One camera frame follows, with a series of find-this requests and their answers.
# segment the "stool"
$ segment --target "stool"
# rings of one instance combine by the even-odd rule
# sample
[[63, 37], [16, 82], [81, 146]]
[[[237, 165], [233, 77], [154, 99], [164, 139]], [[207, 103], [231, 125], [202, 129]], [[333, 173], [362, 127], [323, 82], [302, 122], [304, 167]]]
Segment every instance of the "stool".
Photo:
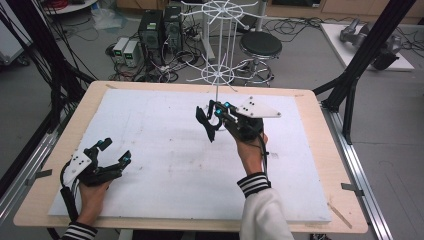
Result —
[[241, 37], [240, 48], [252, 58], [240, 62], [236, 67], [237, 73], [247, 75], [240, 77], [245, 81], [244, 85], [266, 83], [269, 87], [269, 81], [274, 79], [274, 75], [271, 68], [261, 60], [274, 59], [280, 55], [283, 49], [280, 40], [269, 33], [249, 32]]

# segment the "box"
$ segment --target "box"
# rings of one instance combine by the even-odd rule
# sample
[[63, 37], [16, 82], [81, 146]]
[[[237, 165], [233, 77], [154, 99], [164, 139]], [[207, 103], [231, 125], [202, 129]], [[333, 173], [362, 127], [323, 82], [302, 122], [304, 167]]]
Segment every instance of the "box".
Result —
[[169, 3], [169, 0], [116, 0], [118, 8], [122, 9], [160, 9], [163, 10]]

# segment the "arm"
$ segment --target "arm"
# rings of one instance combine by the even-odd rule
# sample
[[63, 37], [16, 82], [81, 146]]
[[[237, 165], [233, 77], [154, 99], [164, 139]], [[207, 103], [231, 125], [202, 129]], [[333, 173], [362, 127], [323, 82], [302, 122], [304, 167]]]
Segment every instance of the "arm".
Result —
[[103, 210], [103, 200], [111, 182], [96, 187], [87, 187], [80, 183], [82, 200], [81, 214], [76, 222], [71, 222], [63, 235], [63, 240], [87, 239], [92, 240], [97, 234], [93, 224]]
[[[263, 134], [264, 142], [268, 137]], [[262, 150], [258, 139], [243, 143], [236, 139], [237, 151], [247, 177], [237, 182], [244, 204], [240, 239], [294, 239], [284, 217], [279, 193], [272, 189], [262, 170]]]

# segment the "sleeve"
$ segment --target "sleeve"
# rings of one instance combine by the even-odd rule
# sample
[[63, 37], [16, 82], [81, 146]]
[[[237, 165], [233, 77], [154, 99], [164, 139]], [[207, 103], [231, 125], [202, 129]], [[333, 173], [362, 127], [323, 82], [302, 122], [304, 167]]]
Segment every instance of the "sleeve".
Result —
[[284, 217], [280, 194], [270, 187], [264, 173], [251, 174], [237, 184], [246, 197], [241, 240], [294, 240]]
[[93, 240], [96, 237], [97, 230], [88, 225], [71, 222], [63, 234], [62, 240], [73, 240], [73, 239], [83, 239], [83, 240]]

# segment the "power supply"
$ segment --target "power supply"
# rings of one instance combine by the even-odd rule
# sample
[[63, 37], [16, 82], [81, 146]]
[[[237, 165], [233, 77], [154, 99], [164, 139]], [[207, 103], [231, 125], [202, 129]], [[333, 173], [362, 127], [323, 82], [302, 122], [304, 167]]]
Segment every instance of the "power supply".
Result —
[[181, 27], [181, 7], [168, 6], [165, 8], [165, 32], [168, 42], [168, 49], [174, 53], [183, 50], [182, 27]]
[[129, 38], [123, 37], [119, 39], [118, 43], [113, 47], [113, 55], [117, 63], [125, 63], [125, 57], [123, 55], [125, 47], [127, 46]]
[[146, 10], [138, 27], [140, 42], [148, 49], [161, 49], [164, 42], [162, 10]]
[[140, 48], [138, 47], [138, 41], [130, 40], [124, 51], [125, 62], [128, 67], [136, 67], [138, 61], [141, 58]]

